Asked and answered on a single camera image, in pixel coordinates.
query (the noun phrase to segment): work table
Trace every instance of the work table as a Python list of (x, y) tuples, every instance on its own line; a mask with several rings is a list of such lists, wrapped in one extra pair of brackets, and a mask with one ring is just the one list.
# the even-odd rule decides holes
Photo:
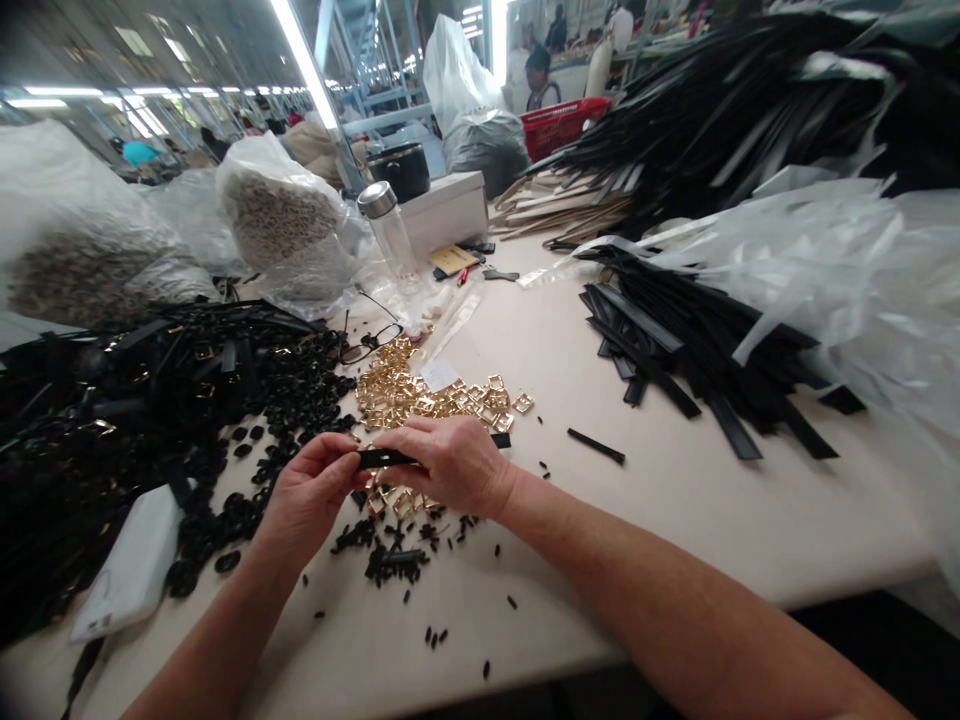
[[(497, 245), (489, 261), (504, 272), (560, 259), (533, 239)], [(574, 281), (532, 290), (485, 282), (482, 303), (442, 353), (468, 384), (499, 374), (511, 397), (534, 398), (514, 422), (505, 451), (511, 460), (538, 476), (545, 462), (549, 482), (662, 535), (784, 608), (934, 568), (932, 544), (904, 500), (908, 478), (884, 456), (867, 414), (845, 417), (793, 396), (841, 457), (812, 460), (789, 433), (761, 438), (750, 428), (764, 459), (738, 461), (710, 414), (688, 421), (656, 387), (639, 408), (621, 401), (626, 385), (596, 355), (600, 338), (583, 320), (580, 291)], [(353, 411), (353, 397), (343, 406)], [(571, 440), (568, 427), (625, 453), (625, 465)], [(362, 427), (355, 432), (374, 437)], [(265, 445), (242, 460), (231, 456), (215, 509), (231, 492), (252, 493), (249, 477)], [(333, 535), (361, 517), (348, 500)], [(456, 525), (455, 515), (447, 519)], [(402, 716), (625, 659), (574, 589), (495, 523), (481, 522), (453, 552), (444, 540), (406, 605), (409, 583), (394, 579), (378, 590), (363, 575), (367, 552), (333, 556), (332, 544), (304, 569), (309, 585), (298, 584), (287, 603), (244, 717)], [(189, 598), (164, 599), (152, 618), (108, 640), (74, 718), (123, 712), (227, 581), (212, 566)], [(322, 620), (314, 619), (319, 610)], [(80, 651), (66, 644), (70, 622), (3, 655), (8, 687), (38, 718), (63, 711)], [(424, 643), (428, 626), (449, 631), (436, 650)]]

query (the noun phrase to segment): red basket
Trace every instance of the red basket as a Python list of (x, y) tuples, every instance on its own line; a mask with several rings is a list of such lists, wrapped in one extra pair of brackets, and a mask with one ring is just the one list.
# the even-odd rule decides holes
[(597, 120), (610, 109), (610, 98), (584, 98), (520, 116), (533, 162), (583, 135), (584, 120)]

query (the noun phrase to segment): white plastic bag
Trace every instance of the white plastic bag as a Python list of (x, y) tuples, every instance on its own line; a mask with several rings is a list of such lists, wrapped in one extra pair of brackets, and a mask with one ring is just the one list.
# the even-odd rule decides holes
[(211, 275), (248, 277), (250, 267), (240, 257), (230, 226), (217, 211), (217, 171), (186, 170), (171, 182), (143, 194), (157, 213), (190, 246)]
[(216, 296), (173, 228), (60, 123), (0, 128), (0, 157), (0, 307), (93, 327)]
[(292, 160), (273, 133), (234, 143), (217, 168), (216, 186), (220, 211), (251, 268), (266, 272), (311, 248), (315, 260), (341, 276), (346, 258), (336, 233), (346, 205)]
[(423, 85), (446, 137), (460, 115), (505, 109), (503, 93), (477, 58), (460, 23), (438, 15), (423, 59)]

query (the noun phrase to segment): black plastic piece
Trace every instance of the black plastic piece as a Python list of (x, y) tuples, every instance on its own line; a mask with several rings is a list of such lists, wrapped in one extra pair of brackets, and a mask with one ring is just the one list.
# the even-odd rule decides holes
[(592, 438), (588, 438), (586, 435), (584, 435), (583, 433), (577, 432), (573, 428), (567, 428), (567, 435), (572, 437), (574, 440), (579, 440), (584, 445), (588, 445), (589, 447), (592, 447), (594, 450), (597, 450), (598, 452), (602, 452), (604, 455), (613, 459), (619, 465), (623, 465), (624, 461), (627, 459), (627, 456), (624, 455), (622, 452), (618, 452), (612, 448), (608, 448), (606, 445), (602, 443), (598, 443), (596, 440)]
[[(491, 436), (494, 445), (500, 450), (510, 447), (510, 433), (493, 433)], [(404, 455), (398, 450), (389, 450), (387, 448), (360, 450), (360, 465), (358, 470), (371, 470), (374, 468), (392, 467), (394, 465), (412, 465), (417, 461), (412, 457)]]

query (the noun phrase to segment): fluorescent light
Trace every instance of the fluorescent light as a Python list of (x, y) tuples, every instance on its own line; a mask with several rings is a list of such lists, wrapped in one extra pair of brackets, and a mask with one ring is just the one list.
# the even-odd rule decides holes
[(27, 98), (26, 100), (7, 100), (7, 102), (10, 103), (11, 107), (23, 108), (24, 110), (67, 106), (63, 100), (57, 100), (56, 98), (50, 98), (48, 100)]
[(507, 84), (507, 0), (490, 0), (490, 45), (493, 79), (498, 86)]
[(96, 88), (24, 88), (31, 95), (59, 95), (62, 97), (100, 97), (103, 93)]
[(323, 126), (328, 130), (337, 128), (337, 116), (333, 113), (330, 106), (330, 99), (327, 97), (327, 91), (320, 82), (320, 76), (317, 74), (317, 68), (310, 58), (310, 51), (307, 49), (307, 43), (303, 39), (303, 33), (300, 31), (300, 25), (293, 14), (289, 0), (270, 0), (273, 11), (277, 14), (277, 20), (283, 29), (283, 34), (287, 37), (290, 44), (290, 50), (293, 51), (293, 59), (300, 68), (300, 75), (307, 83), (310, 91), (310, 97), (313, 100), (313, 106), (320, 113), (320, 120)]

